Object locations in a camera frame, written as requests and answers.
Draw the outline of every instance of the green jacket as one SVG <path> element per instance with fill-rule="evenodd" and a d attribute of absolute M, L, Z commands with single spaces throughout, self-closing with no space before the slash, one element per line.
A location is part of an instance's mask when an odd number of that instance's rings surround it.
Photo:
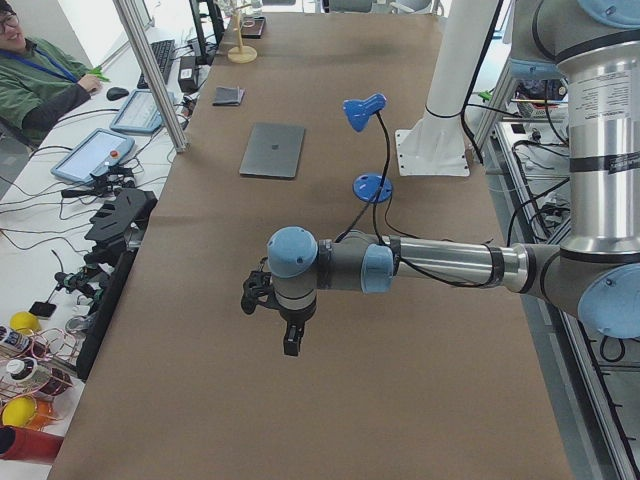
<path fill-rule="evenodd" d="M 27 40 L 27 54 L 24 58 L 59 73 L 57 67 L 47 58 L 34 51 L 36 45 L 39 50 L 48 54 L 78 79 L 89 70 L 58 47 L 40 38 Z M 0 55 L 0 116 L 13 127 L 22 130 L 32 143 L 39 145 L 48 132 L 23 130 L 22 121 L 25 115 L 71 85 L 70 80 L 57 78 L 30 65 L 25 65 L 19 60 Z"/>

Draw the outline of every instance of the black adapter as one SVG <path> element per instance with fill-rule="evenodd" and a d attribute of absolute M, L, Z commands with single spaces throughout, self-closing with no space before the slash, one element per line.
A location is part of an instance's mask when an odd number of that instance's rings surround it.
<path fill-rule="evenodd" d="M 180 57 L 178 85 L 182 93 L 193 93 L 198 90 L 198 67 L 194 55 Z"/>

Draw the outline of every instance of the table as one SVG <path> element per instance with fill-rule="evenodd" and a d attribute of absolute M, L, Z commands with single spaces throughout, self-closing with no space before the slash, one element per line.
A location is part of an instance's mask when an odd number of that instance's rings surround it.
<path fill-rule="evenodd" d="M 269 236 L 335 237 L 361 208 L 352 180 L 382 168 L 375 119 L 356 134 L 342 101 L 381 91 L 389 130 L 411 127 L 439 41 L 428 16 L 277 14 L 255 62 L 216 59 L 50 480 L 571 478 L 517 296 L 320 292 L 298 358 L 275 312 L 240 310 Z M 242 106 L 211 107 L 218 85 Z M 238 175 L 256 121 L 306 127 L 295 180 Z M 399 228 L 499 237 L 481 168 L 392 171 Z"/>
<path fill-rule="evenodd" d="M 152 28 L 147 31 L 147 36 L 149 41 L 153 42 L 168 38 L 168 36 L 171 37 L 172 33 L 164 29 Z M 180 98 L 180 89 L 177 83 L 179 63 L 179 61 L 174 62 L 168 82 L 168 88 L 176 94 L 178 99 Z M 111 82 L 105 83 L 103 89 L 92 96 L 90 101 L 64 117 L 99 109 L 120 108 L 126 98 L 114 102 L 108 101 L 106 91 L 111 86 L 125 87 L 130 91 L 135 88 L 140 69 L 133 51 L 125 49 L 113 62 L 105 66 L 104 73 Z M 63 119 L 46 137 L 42 147 L 53 145 L 73 147 L 96 128 L 108 128 L 114 116 L 115 112 L 98 112 L 68 120 Z M 143 147 L 149 140 L 149 136 L 136 136 L 136 150 Z M 61 220 L 58 216 L 60 212 L 59 191 L 69 188 L 70 185 L 59 182 L 51 175 L 50 169 L 66 153 L 66 150 L 59 148 L 45 148 L 36 152 L 16 179 L 15 186 L 8 190 L 0 202 L 0 228 L 2 229 L 62 232 L 74 227 L 62 234 L 34 235 L 8 231 L 7 235 L 21 247 L 31 246 L 36 242 L 53 237 L 66 239 L 66 241 L 57 239 L 46 242 L 26 251 L 18 250 L 4 236 L 0 236 L 0 264 L 3 267 L 3 273 L 0 274 L 0 292 L 2 292 L 0 324 L 8 326 L 9 319 L 14 313 L 28 310 L 35 300 L 45 301 L 50 295 L 55 286 L 54 274 L 60 271 L 60 264 L 52 250 L 55 250 L 60 257 L 64 271 L 74 273 L 84 264 L 82 255 L 94 245 L 93 242 L 85 240 L 84 235 L 91 227 L 91 224 L 88 223 L 89 218 L 102 205 L 103 199 L 97 199 L 88 205 L 83 205 L 78 199 L 65 200 L 62 216 L 68 220 Z M 153 191 L 159 197 L 174 155 L 175 150 L 167 132 L 160 131 L 148 147 L 139 154 L 139 162 L 131 162 L 128 165 L 134 167 L 135 180 L 139 188 Z M 48 191 L 53 193 L 29 199 L 18 187 L 28 193 L 40 192 L 51 187 Z M 86 314 L 86 309 L 77 308 L 77 297 L 77 292 L 71 295 L 64 291 L 54 294 L 51 302 L 56 304 L 57 308 L 51 319 L 40 322 L 43 329 L 64 329 L 66 321 L 74 314 Z M 66 433 L 82 390 L 83 384 L 78 381 L 75 382 L 75 388 L 67 390 L 61 398 L 56 398 L 54 406 L 63 420 L 47 427 L 47 432 L 57 435 Z M 0 477 L 3 480 L 44 479 L 49 470 L 48 466 L 25 462 L 0 462 Z"/>

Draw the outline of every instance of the brown tabletop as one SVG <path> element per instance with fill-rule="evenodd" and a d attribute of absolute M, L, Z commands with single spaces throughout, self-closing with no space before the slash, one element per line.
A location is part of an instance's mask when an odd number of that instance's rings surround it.
<path fill-rule="evenodd" d="M 298 358 L 276 312 L 240 310 L 274 231 L 335 238 L 362 207 L 353 179 L 382 169 L 376 119 L 357 134 L 342 101 L 380 91 L 391 135 L 411 128 L 439 42 L 424 15 L 273 14 L 255 62 L 216 58 L 50 480 L 572 478 L 506 290 L 320 292 Z M 242 106 L 212 107 L 216 86 Z M 238 175 L 258 121 L 306 128 L 295 180 Z M 500 243 L 482 168 L 390 171 L 397 228 Z"/>

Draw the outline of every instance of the red cup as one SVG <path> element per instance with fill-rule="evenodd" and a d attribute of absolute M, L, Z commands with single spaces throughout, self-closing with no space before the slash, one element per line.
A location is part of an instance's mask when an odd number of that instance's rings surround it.
<path fill-rule="evenodd" d="M 0 428 L 0 459 L 53 464 L 64 437 L 20 427 Z"/>

